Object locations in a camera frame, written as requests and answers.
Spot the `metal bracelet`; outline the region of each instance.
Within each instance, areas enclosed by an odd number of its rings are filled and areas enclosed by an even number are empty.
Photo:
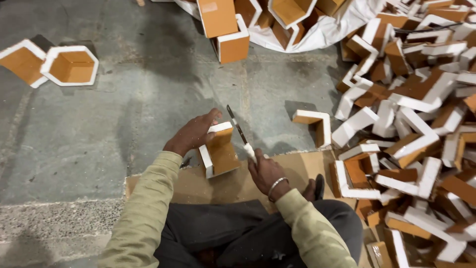
[[[287,182],[289,183],[289,180],[286,177],[282,177],[282,178],[278,179],[277,181],[275,181],[273,183],[273,185],[271,186],[271,188],[269,189],[269,192],[268,192],[268,200],[269,201],[274,202],[274,200],[271,200],[271,192],[273,191],[274,187],[276,187],[276,185],[278,185],[278,183],[282,182],[283,180],[287,180]]]

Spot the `white tarp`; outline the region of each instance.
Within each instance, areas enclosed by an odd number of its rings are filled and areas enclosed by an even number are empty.
[[[200,13],[196,3],[184,0],[174,1],[195,19],[200,20]],[[249,28],[250,41],[265,48],[284,53],[297,53],[325,48],[339,42],[350,32],[375,18],[377,13],[383,9],[385,2],[385,0],[347,0],[343,8],[340,8],[333,17],[320,17],[319,21],[306,33],[301,42],[288,51],[281,47],[271,28],[261,29],[259,26]]]

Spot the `concrete floor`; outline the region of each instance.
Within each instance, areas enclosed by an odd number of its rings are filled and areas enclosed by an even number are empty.
[[[7,244],[22,236],[106,239],[116,214],[98,223],[100,231],[75,235],[31,219],[38,211],[68,217],[64,202],[84,211],[95,202],[120,207],[124,177],[142,172],[182,125],[212,107],[226,112],[229,104],[250,143],[268,155],[315,150],[308,127],[290,117],[297,108],[333,115],[334,86],[349,68],[336,46],[288,55],[253,43],[248,59],[220,65],[201,23],[175,3],[4,0],[0,25],[0,50],[41,34],[56,45],[92,41],[100,60],[96,83],[84,87],[32,89],[0,67],[0,241]],[[245,159],[238,133],[233,142]],[[20,218],[34,228],[16,224]]]

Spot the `sleeve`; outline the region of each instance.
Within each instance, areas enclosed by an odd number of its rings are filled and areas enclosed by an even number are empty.
[[[99,268],[156,268],[159,265],[153,254],[160,244],[181,162],[180,155],[161,152],[142,174],[99,257]]]
[[[307,267],[357,267],[339,233],[297,189],[282,196],[276,207],[291,226],[291,236]]]

